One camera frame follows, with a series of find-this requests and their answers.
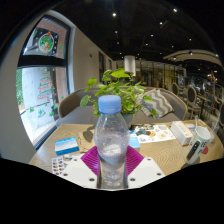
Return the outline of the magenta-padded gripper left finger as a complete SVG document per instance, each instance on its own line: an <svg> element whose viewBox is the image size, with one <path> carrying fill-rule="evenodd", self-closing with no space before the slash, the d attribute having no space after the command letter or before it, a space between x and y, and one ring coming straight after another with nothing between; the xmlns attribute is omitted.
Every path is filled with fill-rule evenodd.
<svg viewBox="0 0 224 224"><path fill-rule="evenodd" d="M99 182L100 160L94 146L81 157L73 158L61 177L84 188L96 189Z"/></svg>

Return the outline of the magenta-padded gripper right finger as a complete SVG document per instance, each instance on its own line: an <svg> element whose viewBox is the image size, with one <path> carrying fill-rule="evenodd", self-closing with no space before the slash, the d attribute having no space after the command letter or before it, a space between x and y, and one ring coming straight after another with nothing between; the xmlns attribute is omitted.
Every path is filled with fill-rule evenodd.
<svg viewBox="0 0 224 224"><path fill-rule="evenodd" d="M165 174L151 157L143 157L134 148L127 148L125 160L126 187L140 188L163 178Z"/></svg>

